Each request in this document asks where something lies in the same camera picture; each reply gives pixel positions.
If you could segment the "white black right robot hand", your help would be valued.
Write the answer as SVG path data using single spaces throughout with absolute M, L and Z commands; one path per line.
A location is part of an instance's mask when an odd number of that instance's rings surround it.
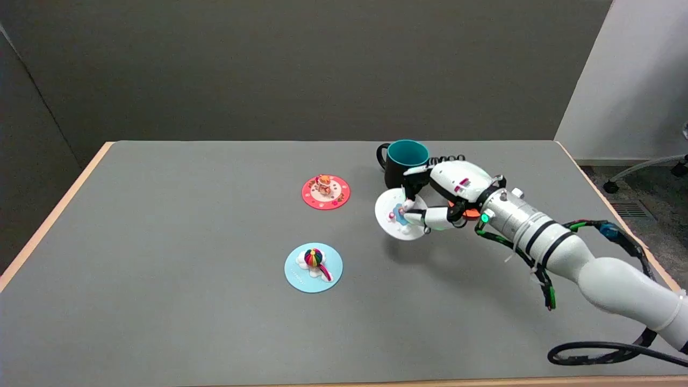
M 403 176 L 406 200 L 400 212 L 408 223 L 420 226 L 425 234 L 432 230 L 463 228 L 467 224 L 464 218 L 467 209 L 482 209 L 488 194 L 506 187 L 504 176 L 490 176 L 468 161 L 420 165 L 406 170 Z M 427 185 L 452 206 L 417 207 L 416 196 Z

